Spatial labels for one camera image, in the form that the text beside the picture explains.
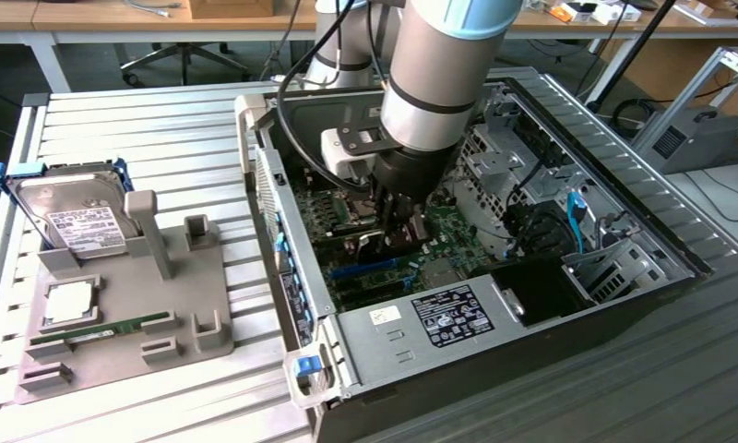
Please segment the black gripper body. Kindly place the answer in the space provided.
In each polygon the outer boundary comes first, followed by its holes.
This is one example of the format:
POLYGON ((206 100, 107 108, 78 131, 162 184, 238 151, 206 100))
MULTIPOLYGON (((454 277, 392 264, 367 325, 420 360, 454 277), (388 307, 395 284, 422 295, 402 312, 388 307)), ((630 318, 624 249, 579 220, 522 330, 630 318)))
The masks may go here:
POLYGON ((456 146, 420 151, 411 148, 383 150, 375 157, 375 189, 422 203, 434 192, 455 155, 456 146))

